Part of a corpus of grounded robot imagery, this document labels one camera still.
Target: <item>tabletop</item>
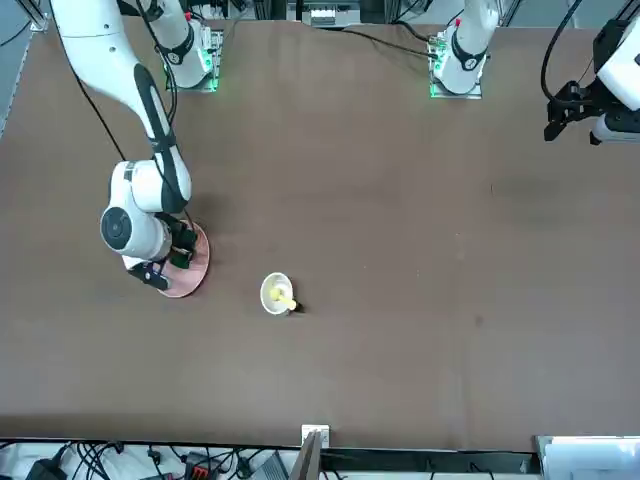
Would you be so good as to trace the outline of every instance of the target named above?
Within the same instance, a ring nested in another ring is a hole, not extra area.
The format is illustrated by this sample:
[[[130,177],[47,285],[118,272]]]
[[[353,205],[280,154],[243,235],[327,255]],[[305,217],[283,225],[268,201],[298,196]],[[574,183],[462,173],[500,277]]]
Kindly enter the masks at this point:
[[[0,141],[3,434],[296,445],[318,423],[336,446],[529,451],[637,433],[638,150],[590,146],[588,121],[543,141],[551,30],[499,29],[484,98],[443,100],[423,58],[355,35],[226,29],[220,90],[179,97],[213,244],[183,300],[101,241],[117,152],[55,31],[34,38]],[[552,90],[594,35],[563,35]],[[147,158],[135,115],[92,96]],[[272,271],[306,313],[263,310]]]

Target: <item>small bowl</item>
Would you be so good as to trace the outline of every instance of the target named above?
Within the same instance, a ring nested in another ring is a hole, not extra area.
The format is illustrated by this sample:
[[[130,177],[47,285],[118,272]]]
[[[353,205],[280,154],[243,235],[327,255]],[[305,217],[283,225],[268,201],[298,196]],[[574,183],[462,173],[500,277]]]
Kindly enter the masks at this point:
[[[267,275],[260,287],[260,302],[262,302],[264,309],[271,315],[287,315],[290,310],[284,302],[271,299],[270,292],[273,288],[279,288],[286,298],[293,300],[291,280],[284,273],[273,272]]]

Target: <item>pink plate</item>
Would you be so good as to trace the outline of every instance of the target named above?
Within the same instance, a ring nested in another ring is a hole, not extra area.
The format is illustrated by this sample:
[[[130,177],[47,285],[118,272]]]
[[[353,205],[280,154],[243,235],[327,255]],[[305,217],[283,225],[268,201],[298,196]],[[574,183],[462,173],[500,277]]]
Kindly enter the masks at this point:
[[[197,223],[193,224],[193,228],[198,234],[196,240],[196,250],[191,258],[189,268],[178,268],[171,264],[170,261],[164,265],[162,274],[170,281],[171,287],[167,290],[158,290],[165,297],[182,298],[193,293],[204,280],[209,268],[209,259],[211,253],[209,251],[209,239]]]

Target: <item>white robotic arm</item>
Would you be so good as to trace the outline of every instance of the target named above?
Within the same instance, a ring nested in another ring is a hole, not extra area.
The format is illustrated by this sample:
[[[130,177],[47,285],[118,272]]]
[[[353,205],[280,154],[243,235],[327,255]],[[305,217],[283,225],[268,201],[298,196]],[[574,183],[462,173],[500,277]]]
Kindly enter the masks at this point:
[[[164,261],[172,247],[188,250],[189,244],[195,242],[195,234],[185,237],[183,224],[168,215],[179,213],[186,206],[191,198],[191,179],[158,88],[131,50],[116,0],[51,3],[75,73],[84,83],[124,103],[138,115],[155,156],[155,160],[123,161],[116,165],[111,176],[109,205],[101,218],[102,238],[122,255],[129,273],[156,288],[167,289],[169,282],[153,268],[154,263]],[[163,1],[161,6],[156,0],[145,3],[144,8],[159,9],[152,23],[158,38],[162,36],[164,41],[176,43],[182,34],[192,32],[190,28],[185,32],[184,25],[188,24],[182,11],[180,15],[176,13],[178,0]],[[171,12],[166,22],[162,12]],[[174,58],[178,67],[172,66],[176,80],[180,77],[183,82],[194,81],[201,73],[200,68],[190,63],[191,53],[196,56],[197,53],[193,52],[194,42],[189,43],[190,48],[183,45],[181,58]]]
[[[582,0],[575,0],[547,48],[541,85],[549,99],[544,138],[552,141],[573,121],[599,117],[590,142],[640,142],[640,0],[627,0],[593,41],[595,80],[586,87],[570,81],[555,95],[546,86],[546,67],[562,29]]]

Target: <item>yellow object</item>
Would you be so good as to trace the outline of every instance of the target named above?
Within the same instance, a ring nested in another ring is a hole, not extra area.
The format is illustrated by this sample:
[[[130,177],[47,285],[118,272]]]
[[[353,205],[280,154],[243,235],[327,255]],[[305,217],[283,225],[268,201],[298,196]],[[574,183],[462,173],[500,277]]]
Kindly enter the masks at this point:
[[[298,306],[295,300],[293,300],[292,298],[287,298],[282,289],[278,287],[274,287],[269,290],[269,297],[271,297],[271,300],[273,300],[274,302],[284,303],[291,311],[295,310]]]

